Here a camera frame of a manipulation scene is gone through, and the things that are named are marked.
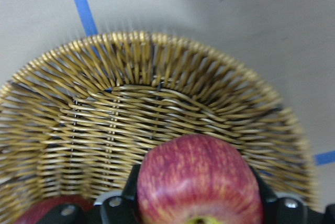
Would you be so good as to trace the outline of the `red yellow apple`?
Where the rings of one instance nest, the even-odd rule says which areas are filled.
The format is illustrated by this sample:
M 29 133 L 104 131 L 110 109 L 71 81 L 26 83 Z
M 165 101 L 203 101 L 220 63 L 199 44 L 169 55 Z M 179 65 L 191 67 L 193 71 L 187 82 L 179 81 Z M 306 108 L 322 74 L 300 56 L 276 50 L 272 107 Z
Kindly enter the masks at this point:
M 263 223 L 256 177 L 230 144 L 186 135 L 150 150 L 140 166 L 143 223 Z

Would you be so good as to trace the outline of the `woven wicker basket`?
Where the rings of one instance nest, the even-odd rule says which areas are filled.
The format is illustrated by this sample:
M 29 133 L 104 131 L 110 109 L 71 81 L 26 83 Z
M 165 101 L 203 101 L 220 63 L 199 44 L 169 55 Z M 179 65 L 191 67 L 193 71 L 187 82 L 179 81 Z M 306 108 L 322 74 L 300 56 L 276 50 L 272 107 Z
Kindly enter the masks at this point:
M 319 209 L 310 143 L 267 81 L 196 41 L 113 32 L 45 52 L 2 87 L 1 223 L 45 198 L 123 189 L 149 149 L 193 133 Z

